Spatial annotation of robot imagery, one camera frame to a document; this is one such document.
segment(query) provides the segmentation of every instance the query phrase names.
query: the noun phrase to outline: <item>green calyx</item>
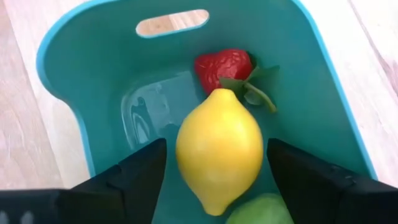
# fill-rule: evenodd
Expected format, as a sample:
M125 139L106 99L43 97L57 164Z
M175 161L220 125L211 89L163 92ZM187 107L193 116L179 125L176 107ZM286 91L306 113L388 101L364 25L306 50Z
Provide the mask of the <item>green calyx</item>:
M236 80L233 78L220 78L220 83L223 88L230 89L235 92L235 95L240 98L241 96L251 105L267 104L271 113L275 113L277 108L271 99L262 90L258 89L251 83L253 78L265 77L279 71L279 66L263 69L256 67L245 80Z

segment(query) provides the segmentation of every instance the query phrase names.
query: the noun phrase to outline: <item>red strawberry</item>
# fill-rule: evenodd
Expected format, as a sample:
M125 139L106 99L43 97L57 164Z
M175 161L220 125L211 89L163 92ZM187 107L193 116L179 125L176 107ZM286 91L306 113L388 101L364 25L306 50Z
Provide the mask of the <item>red strawberry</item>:
M197 57L194 69L209 95L214 89L221 88L220 77L245 80L253 67L249 55L244 50L226 49Z

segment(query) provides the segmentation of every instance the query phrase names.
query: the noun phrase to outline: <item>wooden table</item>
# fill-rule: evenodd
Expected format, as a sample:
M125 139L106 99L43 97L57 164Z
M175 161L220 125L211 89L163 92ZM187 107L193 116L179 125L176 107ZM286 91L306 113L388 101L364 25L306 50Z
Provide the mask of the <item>wooden table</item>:
M48 28L84 0L0 0L0 189L73 187L89 178L72 112L35 71ZM328 47L379 179L398 187L398 2L302 0ZM199 23L163 17L152 34Z

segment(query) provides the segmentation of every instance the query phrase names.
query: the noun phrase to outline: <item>lemon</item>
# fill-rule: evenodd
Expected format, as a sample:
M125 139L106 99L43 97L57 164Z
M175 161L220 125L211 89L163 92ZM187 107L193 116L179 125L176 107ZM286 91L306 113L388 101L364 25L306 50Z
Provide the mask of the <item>lemon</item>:
M263 153L256 120L227 89L214 90L184 119L177 136L182 177L214 216L252 185Z

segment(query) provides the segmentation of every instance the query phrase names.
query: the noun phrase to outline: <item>handle cutout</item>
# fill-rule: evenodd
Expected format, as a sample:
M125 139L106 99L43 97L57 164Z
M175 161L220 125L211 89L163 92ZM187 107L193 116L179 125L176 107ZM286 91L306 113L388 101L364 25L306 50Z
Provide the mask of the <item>handle cutout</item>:
M208 19L209 12L204 9L178 12L140 21L136 27L136 32L143 38L153 38L197 29L205 25Z

